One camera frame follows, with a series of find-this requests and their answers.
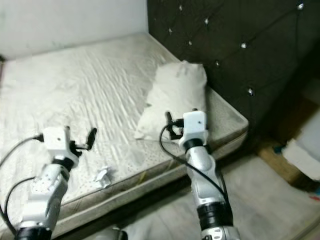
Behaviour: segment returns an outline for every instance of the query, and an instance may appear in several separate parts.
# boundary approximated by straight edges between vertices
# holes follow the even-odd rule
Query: black cable
[[[1,166],[8,160],[8,158],[11,156],[11,154],[21,145],[31,141],[31,140],[38,140],[43,142],[43,135],[36,135],[36,136],[32,136],[32,137],[28,137],[24,140],[22,140],[21,142],[19,142],[17,145],[15,145],[13,148],[11,148],[11,150],[4,156],[4,158],[0,161],[0,168]],[[4,223],[7,225],[7,227],[9,228],[9,230],[12,232],[13,235],[16,235],[17,230],[15,229],[15,227],[11,224],[10,220],[6,217],[2,207],[1,207],[1,203],[0,203],[0,216],[2,217]]]
[[[187,166],[188,168],[194,170],[195,172],[197,172],[199,175],[201,175],[204,179],[206,179],[209,183],[211,183],[223,196],[224,200],[226,202],[228,202],[228,197],[226,196],[226,194],[224,193],[224,191],[221,189],[221,187],[219,187],[212,179],[210,179],[207,175],[205,175],[202,171],[200,171],[199,169],[197,169],[196,167],[192,166],[191,164],[187,163],[185,160],[181,159],[178,156],[173,155],[171,152],[169,152],[167,149],[165,149],[163,143],[162,143],[162,135],[164,134],[164,131],[167,129],[167,127],[169,127],[170,125],[167,124],[165,125],[161,132],[160,132],[160,136],[159,136],[159,144],[161,149],[170,157],[172,157],[174,160],[178,161],[179,163]]]
[[[33,180],[33,179],[35,179],[35,176],[25,178],[25,179],[17,182],[17,183],[9,190],[9,193],[8,193],[8,195],[7,195],[6,198],[5,198],[4,211],[3,211],[5,217],[8,219],[9,222],[10,222],[10,219],[9,219],[9,216],[8,216],[8,205],[9,205],[9,199],[10,199],[11,194],[13,193],[13,191],[15,190],[15,188],[18,187],[20,184],[22,184],[22,183],[24,183],[24,182],[27,182],[27,181],[30,181],[30,180]]]
[[[224,194],[225,194],[225,196],[226,196],[226,200],[227,200],[227,202],[229,202],[229,195],[228,195],[228,191],[227,191],[227,186],[226,186],[225,178],[224,178],[221,170],[218,170],[218,171],[216,171],[216,172],[218,173],[219,180],[220,180],[220,182],[221,182],[221,184],[222,184],[222,189],[223,189],[223,192],[224,192]]]

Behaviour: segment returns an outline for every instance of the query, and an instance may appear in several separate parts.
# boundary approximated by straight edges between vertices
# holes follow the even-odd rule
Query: tufted headboard
[[[149,33],[180,60],[203,63],[251,133],[298,94],[320,38],[319,0],[148,0],[147,10]]]

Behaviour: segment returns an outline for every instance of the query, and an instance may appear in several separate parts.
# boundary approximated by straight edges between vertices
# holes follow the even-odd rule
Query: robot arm
[[[87,144],[70,140],[69,127],[50,127],[43,131],[43,140],[52,162],[34,179],[27,204],[23,209],[16,240],[50,240],[57,224],[61,201],[68,189],[70,171],[79,163],[82,152],[90,150],[97,129],[93,128]]]
[[[183,114],[183,119],[171,122],[183,128],[179,147],[185,150],[187,163],[220,186],[214,158],[208,154],[205,144],[208,137],[207,117],[202,111]],[[203,176],[191,168],[187,169],[191,179],[191,190],[201,226],[203,240],[240,240],[238,230],[233,227],[233,215],[225,196]]]

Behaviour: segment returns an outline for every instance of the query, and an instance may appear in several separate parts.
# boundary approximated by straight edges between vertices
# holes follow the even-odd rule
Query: white wall
[[[0,0],[8,59],[147,31],[147,0]]]

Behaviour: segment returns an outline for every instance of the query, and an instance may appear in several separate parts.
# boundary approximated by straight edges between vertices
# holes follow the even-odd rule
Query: white cloth
[[[167,111],[173,119],[182,118],[184,113],[194,108],[206,111],[206,83],[207,76],[202,64],[183,61],[158,67],[134,137],[157,141],[167,123]],[[166,134],[163,134],[164,139],[169,139]]]

